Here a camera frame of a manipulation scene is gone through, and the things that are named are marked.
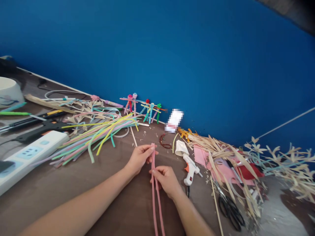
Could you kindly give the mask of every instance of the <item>power outlet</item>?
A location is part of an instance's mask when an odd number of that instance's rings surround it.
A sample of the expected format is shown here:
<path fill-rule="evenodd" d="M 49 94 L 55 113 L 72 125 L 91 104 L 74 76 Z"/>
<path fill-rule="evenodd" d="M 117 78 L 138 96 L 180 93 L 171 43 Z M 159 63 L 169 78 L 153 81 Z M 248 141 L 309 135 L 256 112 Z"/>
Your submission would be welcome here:
<path fill-rule="evenodd" d="M 69 141 L 67 133 L 50 131 L 5 159 L 4 161 L 14 162 L 14 165 L 0 173 L 0 196 L 35 168 L 31 165 L 32 163 L 50 156 L 60 145 L 67 141 Z"/>
<path fill-rule="evenodd" d="M 18 158 L 29 160 L 32 157 L 36 156 L 40 151 L 42 151 L 43 148 L 41 147 L 32 147 L 29 146 L 27 149 L 25 149 L 22 153 L 18 154 Z"/>

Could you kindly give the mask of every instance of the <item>hand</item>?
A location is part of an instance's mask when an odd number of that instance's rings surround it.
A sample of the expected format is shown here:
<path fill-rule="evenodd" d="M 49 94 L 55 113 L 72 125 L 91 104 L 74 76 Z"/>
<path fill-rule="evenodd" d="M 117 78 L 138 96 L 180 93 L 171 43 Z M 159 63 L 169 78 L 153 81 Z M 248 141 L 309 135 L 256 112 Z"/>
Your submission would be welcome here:
<path fill-rule="evenodd" d="M 151 154 L 155 151 L 156 147 L 157 145 L 155 145 L 154 148 L 152 148 L 151 145 L 141 145 L 136 147 L 125 168 L 130 169 L 135 174 L 139 174 L 144 163 L 152 163 Z"/>
<path fill-rule="evenodd" d="M 158 166 L 154 170 L 150 170 L 149 173 L 153 173 L 153 176 L 160 182 L 162 188 L 172 200 L 184 193 L 172 167 Z"/>

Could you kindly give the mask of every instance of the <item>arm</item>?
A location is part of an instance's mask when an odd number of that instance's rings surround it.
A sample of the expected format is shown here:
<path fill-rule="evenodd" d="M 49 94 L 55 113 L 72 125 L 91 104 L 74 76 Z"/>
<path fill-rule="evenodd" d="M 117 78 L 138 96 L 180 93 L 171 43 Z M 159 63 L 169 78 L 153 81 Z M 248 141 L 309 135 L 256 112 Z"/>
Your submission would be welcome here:
<path fill-rule="evenodd" d="M 152 172 L 169 198 L 174 201 L 187 236 L 215 236 L 212 229 L 207 225 L 192 202 L 181 189 L 173 169 L 171 167 L 159 166 Z"/>
<path fill-rule="evenodd" d="M 144 163 L 152 162 L 153 151 L 151 145 L 136 147 L 122 170 L 47 213 L 20 235 L 85 235 L 123 188 L 140 172 Z"/>

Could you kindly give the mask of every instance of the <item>blue wall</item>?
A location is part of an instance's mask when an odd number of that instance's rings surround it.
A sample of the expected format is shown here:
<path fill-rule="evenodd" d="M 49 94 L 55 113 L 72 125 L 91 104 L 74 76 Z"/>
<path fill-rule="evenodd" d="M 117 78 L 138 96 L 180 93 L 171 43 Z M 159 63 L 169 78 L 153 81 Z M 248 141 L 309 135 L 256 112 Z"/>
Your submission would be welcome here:
<path fill-rule="evenodd" d="M 114 102 L 136 92 L 231 144 L 315 104 L 314 38 L 254 0 L 2 0 L 0 15 L 20 67 Z M 314 118 L 262 143 L 314 147 Z"/>

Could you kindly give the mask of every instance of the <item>pink pipe cleaner figure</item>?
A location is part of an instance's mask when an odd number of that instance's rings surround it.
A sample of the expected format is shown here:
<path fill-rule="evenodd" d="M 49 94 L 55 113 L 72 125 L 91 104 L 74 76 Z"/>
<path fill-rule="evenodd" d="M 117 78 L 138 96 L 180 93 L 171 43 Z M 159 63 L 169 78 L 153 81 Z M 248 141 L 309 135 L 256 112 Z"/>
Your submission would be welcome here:
<path fill-rule="evenodd" d="M 133 99 L 133 96 L 131 94 L 128 95 L 128 98 L 120 98 L 120 100 L 127 101 L 124 114 L 127 112 L 128 107 L 130 109 L 130 112 L 132 112 L 132 102 L 134 102 L 135 104 L 137 103 L 137 101 Z"/>

